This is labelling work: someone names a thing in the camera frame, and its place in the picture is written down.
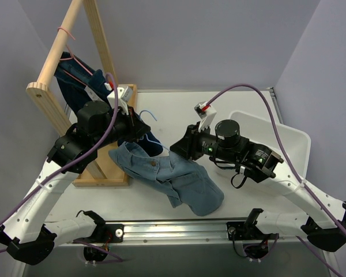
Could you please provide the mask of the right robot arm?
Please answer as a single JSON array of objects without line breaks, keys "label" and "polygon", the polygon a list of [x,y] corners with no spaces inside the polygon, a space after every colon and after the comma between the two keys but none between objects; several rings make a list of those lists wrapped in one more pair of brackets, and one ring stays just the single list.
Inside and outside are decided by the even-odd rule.
[{"label": "right robot arm", "polygon": [[188,160],[203,155],[219,166],[226,163],[235,177],[242,177],[241,188],[250,179],[288,199],[301,211],[269,212],[254,208],[242,227],[244,239],[266,235],[305,237],[319,249],[335,252],[346,243],[346,201],[328,196],[292,171],[271,148],[240,135],[239,124],[231,119],[220,121],[215,134],[189,125],[184,136],[170,150]]}]

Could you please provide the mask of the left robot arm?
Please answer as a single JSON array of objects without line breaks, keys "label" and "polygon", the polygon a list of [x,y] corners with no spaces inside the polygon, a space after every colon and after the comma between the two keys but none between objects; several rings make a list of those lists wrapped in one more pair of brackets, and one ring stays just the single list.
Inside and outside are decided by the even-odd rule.
[{"label": "left robot arm", "polygon": [[104,242],[105,220],[93,211],[58,222],[46,219],[64,191],[97,158],[99,149],[118,140],[135,142],[150,131],[128,107],[123,113],[102,101],[90,101],[77,114],[77,122],[58,138],[32,186],[10,215],[0,222],[0,244],[17,261],[36,265],[59,245]]}]

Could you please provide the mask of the light blue denim skirt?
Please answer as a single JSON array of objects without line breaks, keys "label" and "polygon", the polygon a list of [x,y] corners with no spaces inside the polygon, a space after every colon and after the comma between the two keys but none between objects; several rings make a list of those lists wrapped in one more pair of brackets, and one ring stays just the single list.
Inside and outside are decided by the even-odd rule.
[{"label": "light blue denim skirt", "polygon": [[186,204],[195,215],[207,216],[223,203],[224,193],[206,169],[173,152],[150,157],[138,144],[122,143],[108,154],[128,176],[165,194],[173,208]]}]

